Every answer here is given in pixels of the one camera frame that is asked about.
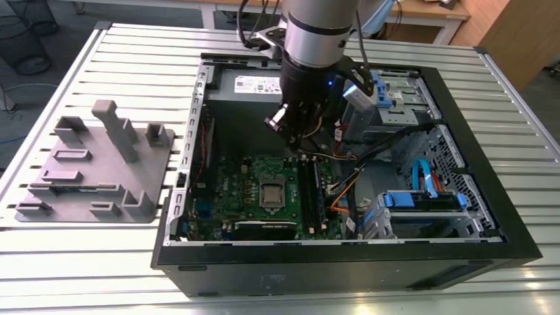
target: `computer chassis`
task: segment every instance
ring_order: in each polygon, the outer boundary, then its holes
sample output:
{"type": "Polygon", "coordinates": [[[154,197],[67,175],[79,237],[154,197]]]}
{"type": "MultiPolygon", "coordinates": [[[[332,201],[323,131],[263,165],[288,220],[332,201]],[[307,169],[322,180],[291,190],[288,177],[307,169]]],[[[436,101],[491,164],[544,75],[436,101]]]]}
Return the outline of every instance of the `computer chassis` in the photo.
{"type": "MultiPolygon", "coordinates": [[[[402,156],[396,163],[411,167],[415,156],[432,154],[440,163],[451,165],[446,168],[452,172],[447,174],[448,187],[470,200],[468,219],[474,223],[468,230],[470,233],[475,230],[478,236],[471,238],[463,232],[434,240],[367,239],[362,235],[351,240],[239,241],[227,239],[223,233],[224,240],[190,239],[182,226],[190,228],[183,218],[196,212],[190,185],[199,173],[200,125],[210,124],[208,132],[220,124],[216,122],[220,118],[202,118],[206,104],[212,102],[206,89],[223,80],[214,67],[279,72],[279,64],[266,58],[203,55],[184,135],[184,159],[162,214],[152,257],[152,268],[164,271],[187,296],[444,289],[491,270],[520,266],[542,257],[438,69],[412,65],[371,64],[372,68],[418,73],[423,89],[431,95],[430,111],[443,122],[419,136],[422,141],[403,140],[395,146],[395,156],[402,156]],[[436,152],[443,150],[438,148],[438,139],[448,144],[446,154],[436,152]],[[411,148],[408,154],[398,154],[404,148],[411,148]]],[[[207,151],[216,151],[208,142],[206,146],[207,151]]],[[[410,191],[410,173],[400,172],[399,187],[410,191]]],[[[375,194],[370,199],[376,205],[383,196],[375,194]]]]}

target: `green circuit board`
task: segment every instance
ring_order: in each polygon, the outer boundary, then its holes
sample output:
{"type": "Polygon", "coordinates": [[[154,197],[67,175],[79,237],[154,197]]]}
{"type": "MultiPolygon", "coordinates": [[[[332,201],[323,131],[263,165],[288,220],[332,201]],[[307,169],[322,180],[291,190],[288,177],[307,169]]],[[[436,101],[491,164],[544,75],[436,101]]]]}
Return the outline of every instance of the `green circuit board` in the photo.
{"type": "MultiPolygon", "coordinates": [[[[327,185],[334,181],[330,161],[320,161],[318,165],[322,183],[327,185]]],[[[298,223],[298,239],[339,239],[340,222],[338,219],[326,222],[326,230],[314,234],[306,231],[299,195],[296,158],[266,156],[251,156],[243,159],[220,158],[212,215],[199,221],[204,239],[222,240],[224,222],[242,220],[295,222],[298,223]],[[270,182],[276,182],[278,186],[282,186],[283,207],[270,208],[262,205],[263,185],[270,182]]]]}

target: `ram slot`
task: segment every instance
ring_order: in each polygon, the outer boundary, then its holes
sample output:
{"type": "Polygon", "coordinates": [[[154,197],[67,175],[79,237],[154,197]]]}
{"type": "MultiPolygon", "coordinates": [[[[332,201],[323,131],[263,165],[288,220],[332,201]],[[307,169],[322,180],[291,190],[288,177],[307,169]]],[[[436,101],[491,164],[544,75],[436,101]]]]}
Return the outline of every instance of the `ram slot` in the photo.
{"type": "Polygon", "coordinates": [[[312,170],[314,170],[314,181],[315,181],[315,204],[316,204],[316,213],[318,213],[318,222],[316,228],[324,230],[327,226],[324,223],[327,222],[327,217],[324,214],[324,196],[323,196],[323,187],[322,187],[322,175],[319,172],[319,163],[318,161],[312,162],[312,170]]]}
{"type": "Polygon", "coordinates": [[[312,195],[310,189],[310,181],[307,179],[307,161],[304,159],[298,161],[298,183],[299,183],[299,200],[302,207],[302,220],[304,224],[304,231],[315,233],[315,226],[312,220],[312,195]]]}

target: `white label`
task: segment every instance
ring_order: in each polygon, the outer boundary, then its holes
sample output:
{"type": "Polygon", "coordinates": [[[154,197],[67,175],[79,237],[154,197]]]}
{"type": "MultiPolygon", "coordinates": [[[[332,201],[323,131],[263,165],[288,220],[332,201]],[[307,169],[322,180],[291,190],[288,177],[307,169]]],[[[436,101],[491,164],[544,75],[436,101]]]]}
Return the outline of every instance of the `white label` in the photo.
{"type": "Polygon", "coordinates": [[[236,93],[282,94],[279,77],[236,77],[236,93]]]}
{"type": "Polygon", "coordinates": [[[388,97],[403,99],[403,94],[399,92],[387,92],[388,97]]]}
{"type": "Polygon", "coordinates": [[[335,130],[335,140],[336,141],[343,141],[343,131],[340,129],[335,130]]]}
{"type": "Polygon", "coordinates": [[[354,230],[356,229],[356,223],[352,221],[351,217],[347,219],[347,226],[354,233],[354,230]]]}

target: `trash can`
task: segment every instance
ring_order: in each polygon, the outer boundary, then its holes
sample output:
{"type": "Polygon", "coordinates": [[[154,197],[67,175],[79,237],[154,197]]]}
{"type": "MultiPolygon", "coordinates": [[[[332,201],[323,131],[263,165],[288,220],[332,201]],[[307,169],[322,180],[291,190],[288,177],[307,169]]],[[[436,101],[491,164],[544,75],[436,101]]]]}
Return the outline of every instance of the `trash can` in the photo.
{"type": "Polygon", "coordinates": [[[7,0],[7,3],[18,16],[32,21],[32,29],[39,36],[59,30],[47,0],[7,0]]]}
{"type": "Polygon", "coordinates": [[[51,58],[23,16],[0,16],[0,58],[22,75],[40,74],[51,67],[51,58]]]}

